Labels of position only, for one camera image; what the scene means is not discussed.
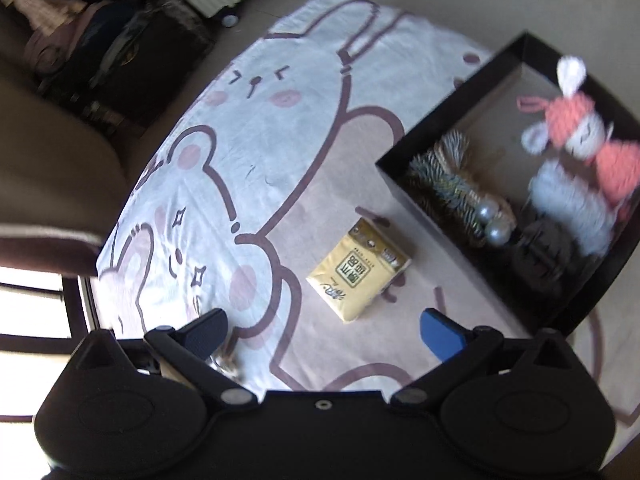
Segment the bunny ear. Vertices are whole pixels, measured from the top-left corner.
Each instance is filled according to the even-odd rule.
[[[571,97],[587,77],[587,69],[579,57],[562,56],[558,61],[558,84],[564,97]]]
[[[520,142],[527,153],[531,155],[540,155],[544,152],[549,142],[549,129],[546,127],[545,121],[540,121],[524,130]]]

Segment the white fluffy object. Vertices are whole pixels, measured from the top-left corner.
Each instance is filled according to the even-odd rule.
[[[607,253],[615,213],[600,193],[581,178],[569,176],[557,159],[542,164],[529,183],[529,193],[533,207],[564,225],[583,256]]]

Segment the open box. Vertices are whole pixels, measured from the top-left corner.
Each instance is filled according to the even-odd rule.
[[[506,263],[500,249],[474,249],[453,242],[398,184],[412,158],[452,128],[470,139],[468,169],[476,180],[483,189],[505,197],[514,211],[525,205],[529,181],[546,158],[559,157],[569,171],[588,180],[591,170],[567,154],[549,147],[543,155],[531,156],[520,143],[525,127],[543,117],[521,113],[516,97],[559,96],[556,65],[560,57],[543,41],[523,33],[441,102],[376,165],[392,194],[440,237],[468,272],[480,274],[530,332],[548,326],[568,335],[598,303],[638,244],[639,193],[630,200],[628,220],[616,225],[606,256],[584,260],[580,272],[565,280],[562,293],[550,296],[531,290]],[[580,89],[594,99],[605,124],[614,123],[615,138],[640,140],[640,124],[603,86],[588,76]]]

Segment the silver screw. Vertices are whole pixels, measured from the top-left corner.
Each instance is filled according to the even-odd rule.
[[[318,400],[318,402],[316,402],[316,408],[318,410],[323,410],[324,412],[326,410],[330,410],[332,407],[334,406],[334,404],[330,401],[330,400]]]
[[[403,404],[421,404],[429,398],[427,392],[420,388],[405,388],[396,393],[394,397]]]
[[[248,404],[253,400],[253,398],[254,396],[252,393],[244,388],[229,388],[220,395],[222,402],[231,406],[242,406],[243,404]]]

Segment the floor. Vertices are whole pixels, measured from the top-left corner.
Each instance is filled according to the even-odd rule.
[[[180,115],[226,64],[279,17],[306,0],[245,0],[241,20],[220,33],[212,53],[165,114],[124,153],[130,181]],[[592,75],[640,117],[640,0],[375,0],[400,7],[500,49],[523,29],[560,51],[581,56]]]

